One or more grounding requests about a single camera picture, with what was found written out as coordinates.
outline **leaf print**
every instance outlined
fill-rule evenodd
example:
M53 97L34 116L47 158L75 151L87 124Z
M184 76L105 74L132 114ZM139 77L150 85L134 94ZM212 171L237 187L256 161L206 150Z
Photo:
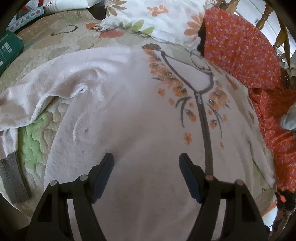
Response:
M117 3L117 6L119 6L119 5L122 5L122 4L124 4L124 3L126 3L126 1L119 1L118 3Z
M146 34L146 35L150 35L150 34L152 34L154 28L155 27L146 28L146 29L142 30L141 33Z
M234 89L234 90L238 90L239 88L237 87L237 85L226 75L225 76L226 79L228 80L228 82L230 83L231 87Z
M117 16L117 12L113 9L113 8L111 8L111 7L109 7L108 8L108 11L109 11L109 13L111 13L113 16Z
M165 90L164 89L161 89L161 88L158 88L158 92L157 92L161 97L164 97L165 96Z
M210 128L214 129L215 127L217 127L218 123L216 120L212 119L210 120Z
M214 67L214 69L215 69L219 74L222 74L218 67L216 67L214 64L213 64L212 66Z
M112 14L113 16L117 16L117 12L115 11L114 8L118 9L118 10L125 10L127 9L126 7L122 7L120 5L126 3L126 1L122 0L108 0L108 2L105 4L105 9L106 11L106 16L110 17L110 14Z
M251 103L249 97L247 97L247 99L248 99L248 103L249 103L249 105L251 106L252 110L254 110L253 105L252 105L252 103Z
M170 105L175 105L175 101L172 98L169 98L168 102L170 103Z
M184 31L184 35L186 35L186 36L194 36L191 39L191 42L194 42L196 40L196 38L197 38L197 34L198 34L198 31L199 31L199 29L201 27L201 24L203 22L204 16L202 15L202 13L199 13L199 16L191 16L191 18L194 20L194 22L192 22L192 21L187 22L187 25L190 28L186 29Z
M187 145L189 145L192 142L191 134L185 132L185 134L184 134L184 140L187 143Z
M107 30L105 32L101 32L99 38L116 38L124 35L122 31L116 31L116 29Z
M178 96L178 97L184 97L184 96L187 96L187 90L183 87L183 86L174 86L173 87L173 92L175 93L175 96Z
M249 115L250 115L250 118L251 118L252 122L255 123L254 115L250 111L249 111Z
M133 26L133 23L132 22L128 23L126 25L126 30L130 30L132 28L132 26Z
M121 6L117 6L117 5L113 5L114 8L117 8L119 10L124 10L126 9L126 7L121 7Z
M196 122L195 114L191 110L188 110L188 109L186 109L185 111L186 111L186 114L189 116L190 120L193 122Z
M140 20L138 22L136 22L133 27L131 28L131 32L135 33L138 32L140 30L141 27L143 27L144 24L144 20Z
M168 10L162 4L159 5L158 7L147 7L147 9L149 10L149 12L146 15L152 12L151 13L152 17L156 17L157 15L162 13L168 13Z

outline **orange floral fabric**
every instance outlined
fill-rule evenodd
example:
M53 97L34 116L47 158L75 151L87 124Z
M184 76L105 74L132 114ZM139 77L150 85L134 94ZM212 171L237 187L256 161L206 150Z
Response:
M248 88L281 87L281 69L268 39L250 22L211 8L205 12L205 58Z
M147 7L149 10L148 13L151 12L152 17L156 17L158 14L168 13L168 10L161 4L158 7Z
M280 118L296 102L296 90L283 88L276 53L251 23L212 8L205 12L205 25L205 58L249 88L260 131L274 154L277 187L294 192L296 140L291 131L280 127Z
M187 25L190 28L186 29L184 31L184 34L186 36L193 36L191 42L194 42L197 38L198 31L202 25L204 16L202 13L199 13L199 16L191 16L191 18L193 19L194 22L192 22L192 21L187 22Z

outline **orange flower print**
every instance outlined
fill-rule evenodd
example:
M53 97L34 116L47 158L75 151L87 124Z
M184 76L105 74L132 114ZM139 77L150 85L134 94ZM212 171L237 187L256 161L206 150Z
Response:
M158 78L160 78L161 81L167 83L168 88L170 88L173 84L183 85L167 68L161 68L159 73L160 75L158 75Z
M165 90L164 90L164 89L158 88L157 93L158 93L161 97L164 97L164 96L165 96Z
M255 123L254 115L253 115L250 111L249 111L249 115L250 115L250 117L251 117L252 122Z
M183 85L176 85L173 87L173 92L177 97L185 97L187 96L187 90L183 87Z
M226 79L228 80L228 82L230 83L231 87L234 89L234 90L238 90L239 88L237 87L237 85L227 76L225 75Z
M152 17L156 17L158 14L168 13L168 10L162 4L158 7L147 7L147 9L149 10L149 12L146 15L152 12Z
M216 120L210 120L210 127L212 128L212 129L214 129L216 126L217 126L217 121Z
M163 67L157 63L149 64L149 68L151 69L151 74L158 74L161 73L163 70Z
M218 111L220 107L225 108L225 106L227 106L229 108L227 102L229 101L226 93L219 87L216 87L215 91L209 95L209 104L216 111Z
M175 101L172 98L169 98L168 102L170 103L170 105L175 105Z
M161 59L153 50L144 49L143 51L145 52L145 54L149 55L149 62L160 62Z
M191 110L186 110L186 114L189 116L191 121L196 122L196 116Z
M219 110L220 105L213 99L209 98L209 105L214 109L214 110Z
M187 25L190 27L189 29L186 29L184 31L184 34L186 36L194 36L191 40L191 42L194 42L197 38L197 34L198 31L200 29L200 26L202 25L203 22L203 18L204 16L202 15L202 13L199 13L199 16L191 16L191 18L195 21L195 22L187 22Z
M185 132L185 134L184 134L184 140L187 143L187 145L189 145L192 142L191 134Z

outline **pillow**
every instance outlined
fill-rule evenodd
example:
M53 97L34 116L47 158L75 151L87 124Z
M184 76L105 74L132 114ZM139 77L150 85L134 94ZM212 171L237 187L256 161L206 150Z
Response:
M106 18L100 31L121 27L156 40L180 44L189 50L200 43L198 30L205 9L214 0L106 0Z

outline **bedsheet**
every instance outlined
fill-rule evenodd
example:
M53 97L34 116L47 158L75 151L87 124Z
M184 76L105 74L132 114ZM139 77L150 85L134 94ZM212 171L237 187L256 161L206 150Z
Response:
M68 11L42 18L20 32L19 35L25 44L25 51L1 76L0 93L7 87L17 84L32 69L64 53L109 45L143 46L154 42L152 39L145 39L136 34L117 29L100 34L92 30L92 27L97 23L98 21L93 19L87 10ZM187 57L183 54L184 49L182 47L166 43L157 44L161 45L162 49L168 49L175 58L186 61ZM216 71L225 74L234 89L244 88L245 93L247 93L247 88L233 77L227 75L218 67ZM33 215L43 193L43 179L48 153L70 103L71 99L54 98L33 124L19 128L18 156L33 197L24 203L15 204L15 207L28 216ZM251 111L244 109L244 111L248 124L256 133L270 160L270 165L273 166L272 156L262 139L255 112L252 109ZM254 177L256 183L254 197L256 197L259 209L264 212L266 207L274 200L274 190L269 188L255 164ZM7 198L1 182L0 191Z

